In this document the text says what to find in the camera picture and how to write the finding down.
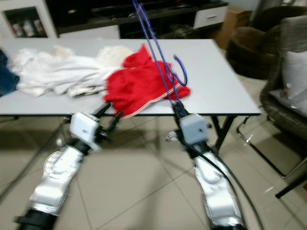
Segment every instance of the blue jeans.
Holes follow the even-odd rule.
[[[8,58],[0,50],[0,97],[16,90],[19,77],[11,73],[6,67]]]

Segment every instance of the white cloth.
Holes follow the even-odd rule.
[[[33,96],[48,91],[67,93],[70,97],[98,93],[132,53],[123,46],[114,46],[102,49],[92,58],[75,56],[72,50],[60,46],[54,49],[54,54],[29,48],[19,51],[11,64],[12,72],[20,77],[18,90]]]

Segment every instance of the black cable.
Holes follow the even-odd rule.
[[[193,153],[195,153],[197,156],[202,157],[202,158],[203,158],[205,161],[207,161],[213,168],[215,168],[220,174],[222,174],[222,175],[225,177],[225,179],[228,181],[230,187],[232,188],[232,190],[233,190],[235,196],[237,197],[236,200],[237,200],[237,202],[238,202],[238,205],[239,205],[240,209],[243,210],[243,209],[242,209],[242,206],[241,206],[241,203],[240,203],[240,201],[238,200],[238,195],[237,195],[237,193],[236,193],[236,190],[235,190],[233,184],[231,183],[230,179],[228,178],[228,176],[227,176],[227,175],[226,175],[226,174],[225,174],[215,163],[213,163],[209,158],[207,158],[206,156],[204,156],[201,152],[199,152],[199,151],[198,151],[197,149],[195,149],[193,146],[191,146],[190,144],[188,144],[186,141],[180,140],[180,142],[181,142],[184,146],[188,147],[189,150],[193,151]],[[243,195],[244,195],[244,196],[246,197],[246,199],[248,200],[249,205],[252,207],[252,209],[253,209],[253,211],[254,211],[254,213],[255,213],[255,215],[256,215],[256,219],[257,219],[257,221],[258,221],[258,224],[259,224],[261,230],[264,230],[264,227],[263,227],[262,222],[261,222],[261,220],[260,220],[259,214],[258,214],[258,212],[256,211],[255,206],[254,206],[253,203],[251,202],[251,200],[250,200],[249,196],[247,195],[246,191],[244,190],[243,186],[242,186],[241,183],[238,181],[238,179],[235,177],[235,175],[234,175],[233,172],[230,170],[230,168],[223,162],[223,160],[222,160],[219,156],[217,156],[217,159],[218,159],[218,160],[221,162],[221,164],[223,164],[223,166],[229,171],[230,175],[233,177],[233,179],[235,180],[235,182],[238,184],[238,186],[239,186],[240,189],[242,190]],[[244,213],[242,213],[242,219],[243,219],[244,225],[247,227],[247,224],[246,224],[246,221],[245,221],[245,218],[244,218]]]
[[[245,189],[243,188],[243,186],[241,185],[241,183],[239,182],[239,180],[236,178],[235,174],[230,170],[230,168],[224,163],[224,161],[221,159],[220,156],[217,156],[217,159],[220,161],[220,163],[229,171],[231,177],[234,179],[234,181],[236,182],[236,184],[239,186],[239,188],[241,189],[241,191],[243,192],[243,195],[246,197],[246,199],[248,200],[248,204],[251,206],[251,208],[253,209],[255,215],[256,215],[256,219],[257,222],[260,225],[260,228],[262,230],[264,230],[263,224],[261,222],[260,216],[255,208],[255,206],[253,205],[253,202],[250,200],[249,196],[247,195]]]

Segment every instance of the white table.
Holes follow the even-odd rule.
[[[238,77],[225,60],[213,40],[160,40],[161,48],[168,62],[175,63],[176,54],[184,63],[188,73],[188,86],[192,89],[189,97],[182,100],[190,113],[211,116],[219,136],[216,146],[220,148],[236,116],[259,115],[260,111]],[[4,41],[2,49],[10,57],[19,49],[32,47],[42,51],[52,51],[54,45],[72,48],[77,55],[95,57],[104,46],[126,46],[137,51],[145,40],[88,40],[88,39],[14,39]],[[182,76],[181,68],[173,69]],[[57,96],[49,92],[33,97],[16,91],[0,98],[1,116],[58,116],[80,111],[92,112],[103,103],[100,95],[78,99],[66,95]],[[163,100],[143,110],[139,115],[173,115],[168,100]],[[218,124],[218,116],[227,116],[223,127]]]

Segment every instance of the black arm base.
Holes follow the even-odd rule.
[[[16,223],[20,224],[17,230],[52,230],[57,216],[30,209],[25,216],[18,217]]]
[[[247,230],[247,229],[242,227],[242,225],[235,225],[235,226],[229,226],[229,227],[218,227],[214,230]]]

